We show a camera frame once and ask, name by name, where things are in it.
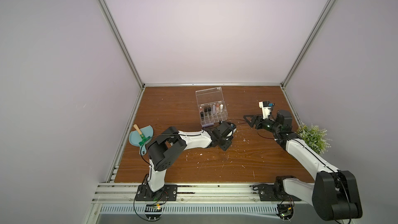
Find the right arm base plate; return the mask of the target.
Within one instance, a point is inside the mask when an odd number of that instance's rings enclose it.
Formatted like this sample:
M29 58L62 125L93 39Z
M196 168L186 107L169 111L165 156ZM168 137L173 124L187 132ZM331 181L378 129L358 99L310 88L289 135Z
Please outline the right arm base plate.
M281 202L282 200L284 201L293 200L294 202L302 201L301 199L289 195L283 190L279 189L277 186L271 184L253 185L252 190L259 195L261 202L276 202L276 201Z

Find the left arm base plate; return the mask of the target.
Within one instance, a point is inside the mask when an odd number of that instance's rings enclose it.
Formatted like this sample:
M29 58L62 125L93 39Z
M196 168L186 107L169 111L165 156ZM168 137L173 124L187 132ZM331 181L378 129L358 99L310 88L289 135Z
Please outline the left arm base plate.
M178 192L177 185L164 185L160 190L152 191L148 184L139 185L135 201L176 201Z

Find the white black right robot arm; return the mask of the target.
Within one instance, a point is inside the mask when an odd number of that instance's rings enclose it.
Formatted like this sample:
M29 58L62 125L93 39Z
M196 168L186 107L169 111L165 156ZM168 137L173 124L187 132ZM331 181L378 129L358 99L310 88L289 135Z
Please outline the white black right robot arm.
M294 176L278 176L274 183L275 198L283 201L296 197L311 205L325 221L359 219L363 216L355 176L342 171L316 154L292 129L290 112L279 110L273 119L269 114L245 115L244 120L256 130L266 130L283 150L294 157L312 176L314 184Z

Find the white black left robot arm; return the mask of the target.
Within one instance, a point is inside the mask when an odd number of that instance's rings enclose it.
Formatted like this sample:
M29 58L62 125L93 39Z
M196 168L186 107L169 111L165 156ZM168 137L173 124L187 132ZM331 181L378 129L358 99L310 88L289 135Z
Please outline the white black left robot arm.
M147 185L152 192L163 189L166 170L178 157L189 149L219 147L226 151L232 144L237 126L221 121L217 126L207 127L198 132L183 132L169 127L146 145L150 171Z

